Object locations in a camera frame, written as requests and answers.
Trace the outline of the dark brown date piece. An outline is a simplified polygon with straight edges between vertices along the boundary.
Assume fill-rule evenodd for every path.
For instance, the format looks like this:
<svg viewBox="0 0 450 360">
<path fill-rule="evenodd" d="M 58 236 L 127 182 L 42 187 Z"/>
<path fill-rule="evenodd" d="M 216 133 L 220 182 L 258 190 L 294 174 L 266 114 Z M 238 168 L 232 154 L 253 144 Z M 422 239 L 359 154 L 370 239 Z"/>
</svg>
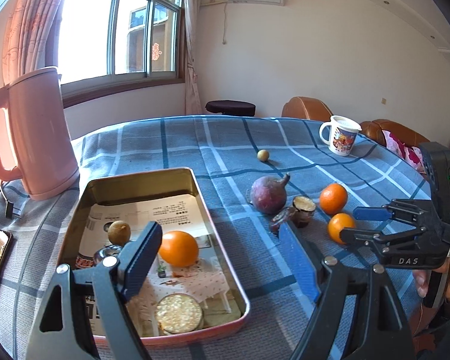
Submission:
<svg viewBox="0 0 450 360">
<path fill-rule="evenodd" d="M 287 206 L 277 213 L 269 222 L 269 229 L 272 233 L 277 234 L 280 230 L 280 226 L 289 220 L 292 220 L 297 209 L 293 206 Z"/>
</svg>

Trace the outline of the dark purple mangosteen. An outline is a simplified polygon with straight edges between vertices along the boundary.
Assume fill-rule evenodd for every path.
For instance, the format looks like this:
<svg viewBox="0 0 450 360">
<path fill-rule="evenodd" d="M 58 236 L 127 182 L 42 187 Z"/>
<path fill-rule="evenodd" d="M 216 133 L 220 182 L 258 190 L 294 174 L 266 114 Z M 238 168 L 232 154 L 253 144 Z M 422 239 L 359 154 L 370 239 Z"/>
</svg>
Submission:
<svg viewBox="0 0 450 360">
<path fill-rule="evenodd" d="M 117 257 L 122 251 L 122 246 L 119 244 L 110 244 L 107 245 L 94 253 L 93 255 L 93 265 L 97 266 L 107 257 Z"/>
</svg>

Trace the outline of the small round longan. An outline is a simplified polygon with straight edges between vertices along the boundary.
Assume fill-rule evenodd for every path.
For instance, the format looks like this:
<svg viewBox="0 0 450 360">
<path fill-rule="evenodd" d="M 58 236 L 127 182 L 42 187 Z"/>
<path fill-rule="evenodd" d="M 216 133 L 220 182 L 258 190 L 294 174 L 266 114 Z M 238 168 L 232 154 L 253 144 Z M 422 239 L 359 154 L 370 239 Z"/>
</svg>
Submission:
<svg viewBox="0 0 450 360">
<path fill-rule="evenodd" d="M 270 158 L 270 154 L 269 154 L 269 152 L 267 150 L 259 150 L 257 152 L 257 159 L 260 162 L 265 163 L 265 162 L 267 162 L 269 160 L 269 158 Z"/>
</svg>

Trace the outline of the small brown kiwi-like fruit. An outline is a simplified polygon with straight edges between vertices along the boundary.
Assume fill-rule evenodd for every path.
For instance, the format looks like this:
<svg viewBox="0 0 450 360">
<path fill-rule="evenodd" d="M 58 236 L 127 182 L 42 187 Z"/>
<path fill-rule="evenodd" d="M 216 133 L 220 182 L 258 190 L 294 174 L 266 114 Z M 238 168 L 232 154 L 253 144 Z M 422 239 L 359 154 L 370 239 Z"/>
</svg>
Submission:
<svg viewBox="0 0 450 360">
<path fill-rule="evenodd" d="M 111 244 L 124 246 L 130 238 L 131 228 L 127 222 L 117 220 L 111 223 L 108 229 L 108 239 Z"/>
</svg>

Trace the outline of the printed paper leaflet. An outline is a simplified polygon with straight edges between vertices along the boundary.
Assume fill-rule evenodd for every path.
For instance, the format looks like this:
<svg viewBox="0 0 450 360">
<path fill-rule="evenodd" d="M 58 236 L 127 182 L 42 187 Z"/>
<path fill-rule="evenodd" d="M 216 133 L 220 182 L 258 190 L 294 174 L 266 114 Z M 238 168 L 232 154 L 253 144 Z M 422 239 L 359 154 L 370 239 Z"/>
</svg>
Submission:
<svg viewBox="0 0 450 360">
<path fill-rule="evenodd" d="M 70 223 L 80 230 L 75 266 L 88 268 L 134 241 L 149 222 L 162 241 L 139 292 L 127 301 L 138 334 L 155 346 L 241 328 L 249 301 L 199 196 L 179 194 L 120 205 L 94 203 Z"/>
</svg>

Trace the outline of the window with wooden frame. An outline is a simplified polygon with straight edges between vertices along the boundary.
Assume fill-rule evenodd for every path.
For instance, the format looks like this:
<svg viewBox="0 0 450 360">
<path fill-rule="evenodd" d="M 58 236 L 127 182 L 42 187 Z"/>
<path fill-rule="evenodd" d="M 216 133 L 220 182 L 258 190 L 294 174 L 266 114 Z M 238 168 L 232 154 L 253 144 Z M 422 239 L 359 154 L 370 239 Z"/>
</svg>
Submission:
<svg viewBox="0 0 450 360">
<path fill-rule="evenodd" d="M 62 0 L 49 37 L 66 108 L 184 82 L 184 0 Z"/>
</svg>

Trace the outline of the large orange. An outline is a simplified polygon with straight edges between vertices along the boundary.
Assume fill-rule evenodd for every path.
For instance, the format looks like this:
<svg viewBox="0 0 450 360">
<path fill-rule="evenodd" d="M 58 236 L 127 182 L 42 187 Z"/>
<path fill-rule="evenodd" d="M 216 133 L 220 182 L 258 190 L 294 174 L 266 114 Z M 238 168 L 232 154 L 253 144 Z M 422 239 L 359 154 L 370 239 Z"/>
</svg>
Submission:
<svg viewBox="0 0 450 360">
<path fill-rule="evenodd" d="M 162 236 L 158 254 L 171 266 L 190 267 L 198 260 L 199 247 L 187 232 L 170 231 Z"/>
</svg>

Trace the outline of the floral pink cushion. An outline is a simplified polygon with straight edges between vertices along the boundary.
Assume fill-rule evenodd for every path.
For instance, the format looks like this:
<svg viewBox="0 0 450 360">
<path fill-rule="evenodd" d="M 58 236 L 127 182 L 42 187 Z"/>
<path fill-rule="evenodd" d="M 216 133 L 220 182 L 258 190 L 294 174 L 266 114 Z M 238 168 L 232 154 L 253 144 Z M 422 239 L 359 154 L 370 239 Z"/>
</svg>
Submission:
<svg viewBox="0 0 450 360">
<path fill-rule="evenodd" d="M 386 148 L 407 162 L 416 172 L 424 174 L 424 162 L 420 148 L 406 145 L 388 130 L 382 131 L 385 137 Z"/>
</svg>

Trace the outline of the orange at back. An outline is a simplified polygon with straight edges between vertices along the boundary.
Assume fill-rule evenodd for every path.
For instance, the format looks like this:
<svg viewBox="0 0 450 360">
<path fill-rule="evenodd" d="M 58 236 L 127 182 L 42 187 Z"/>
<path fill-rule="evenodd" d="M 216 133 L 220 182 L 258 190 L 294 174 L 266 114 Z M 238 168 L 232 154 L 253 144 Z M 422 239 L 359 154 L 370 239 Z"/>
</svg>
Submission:
<svg viewBox="0 0 450 360">
<path fill-rule="evenodd" d="M 347 201 L 348 192 L 343 185 L 338 183 L 328 185 L 319 196 L 319 205 L 327 215 L 341 212 Z"/>
</svg>

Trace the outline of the pink curtain left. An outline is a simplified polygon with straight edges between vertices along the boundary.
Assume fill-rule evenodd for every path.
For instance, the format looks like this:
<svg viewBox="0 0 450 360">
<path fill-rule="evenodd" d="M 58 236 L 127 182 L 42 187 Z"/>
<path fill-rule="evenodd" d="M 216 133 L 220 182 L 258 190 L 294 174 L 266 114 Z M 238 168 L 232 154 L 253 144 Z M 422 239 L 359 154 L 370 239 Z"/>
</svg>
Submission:
<svg viewBox="0 0 450 360">
<path fill-rule="evenodd" d="M 17 0 L 4 33 L 4 83 L 9 84 L 44 66 L 46 42 L 61 1 Z"/>
</svg>

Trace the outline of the purple round fruit with stem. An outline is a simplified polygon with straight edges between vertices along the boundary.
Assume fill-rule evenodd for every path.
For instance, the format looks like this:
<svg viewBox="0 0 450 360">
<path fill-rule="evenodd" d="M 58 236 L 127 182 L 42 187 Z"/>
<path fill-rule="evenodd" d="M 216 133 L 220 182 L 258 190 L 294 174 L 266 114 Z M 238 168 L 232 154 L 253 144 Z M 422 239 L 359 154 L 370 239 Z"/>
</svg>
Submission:
<svg viewBox="0 0 450 360">
<path fill-rule="evenodd" d="M 287 201 L 286 185 L 290 174 L 286 173 L 282 179 L 263 176 L 255 180 L 249 192 L 249 201 L 253 207 L 265 215 L 280 212 Z"/>
</svg>

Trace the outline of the orange near gripper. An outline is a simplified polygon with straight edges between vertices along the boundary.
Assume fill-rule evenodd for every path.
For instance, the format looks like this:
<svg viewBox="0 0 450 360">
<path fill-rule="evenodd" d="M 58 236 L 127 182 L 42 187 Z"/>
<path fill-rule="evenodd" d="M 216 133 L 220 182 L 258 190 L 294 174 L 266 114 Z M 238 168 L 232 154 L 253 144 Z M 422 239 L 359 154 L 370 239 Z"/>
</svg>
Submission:
<svg viewBox="0 0 450 360">
<path fill-rule="evenodd" d="M 337 213 L 328 222 L 328 236 L 337 244 L 345 244 L 341 239 L 341 231 L 344 228 L 355 228 L 355 221 L 347 213 Z"/>
</svg>

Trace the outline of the pink curtain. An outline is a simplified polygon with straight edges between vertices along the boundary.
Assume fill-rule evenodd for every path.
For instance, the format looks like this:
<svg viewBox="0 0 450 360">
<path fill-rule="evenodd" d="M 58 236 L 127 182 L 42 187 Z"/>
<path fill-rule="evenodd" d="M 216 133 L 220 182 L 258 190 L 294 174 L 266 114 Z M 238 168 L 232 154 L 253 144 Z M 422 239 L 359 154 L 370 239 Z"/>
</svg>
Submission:
<svg viewBox="0 0 450 360">
<path fill-rule="evenodd" d="M 4 83 L 9 84 L 44 66 L 46 42 L 61 1 L 17 0 L 4 33 Z"/>
<path fill-rule="evenodd" d="M 185 70 L 185 113 L 199 115 L 202 113 L 201 100 L 197 84 L 195 68 L 195 45 L 197 38 L 197 21 L 201 0 L 184 0 L 184 22 L 186 38 L 186 70 Z"/>
</svg>

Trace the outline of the white cartoon mug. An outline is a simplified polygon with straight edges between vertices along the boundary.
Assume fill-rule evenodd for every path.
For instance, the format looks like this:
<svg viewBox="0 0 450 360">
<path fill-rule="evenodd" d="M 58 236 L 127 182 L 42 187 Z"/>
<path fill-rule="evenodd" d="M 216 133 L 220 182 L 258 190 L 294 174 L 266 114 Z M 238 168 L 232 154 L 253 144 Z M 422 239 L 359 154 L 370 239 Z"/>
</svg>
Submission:
<svg viewBox="0 0 450 360">
<path fill-rule="evenodd" d="M 341 115 L 332 115 L 328 122 L 321 124 L 319 137 L 334 154 L 348 156 L 361 131 L 361 125 L 354 120 Z"/>
</svg>

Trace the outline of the blue plaid tablecloth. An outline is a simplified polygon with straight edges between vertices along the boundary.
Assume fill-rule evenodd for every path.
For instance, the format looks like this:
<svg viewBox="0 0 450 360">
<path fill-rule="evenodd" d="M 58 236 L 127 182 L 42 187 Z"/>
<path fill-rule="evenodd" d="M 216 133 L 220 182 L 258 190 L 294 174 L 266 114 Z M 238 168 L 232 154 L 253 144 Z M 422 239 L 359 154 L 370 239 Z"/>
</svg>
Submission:
<svg viewBox="0 0 450 360">
<path fill-rule="evenodd" d="M 20 181 L 0 191 L 0 230 L 13 236 L 0 276 L 0 343 L 23 359 L 44 290 L 57 265 L 68 223 L 89 180 L 190 167 L 246 292 L 244 327 L 221 339 L 152 349 L 154 359 L 287 359 L 313 311 L 284 259 L 268 221 L 247 200 L 259 177 L 289 173 L 289 197 L 317 199 L 328 185 L 348 192 L 345 209 L 381 206 L 394 198 L 428 198 L 421 174 L 360 136 L 347 157 L 322 144 L 320 126 L 290 118 L 182 116 L 103 127 L 73 141 L 80 180 L 63 194 L 36 202 Z M 259 150 L 270 158 L 257 159 Z"/>
</svg>

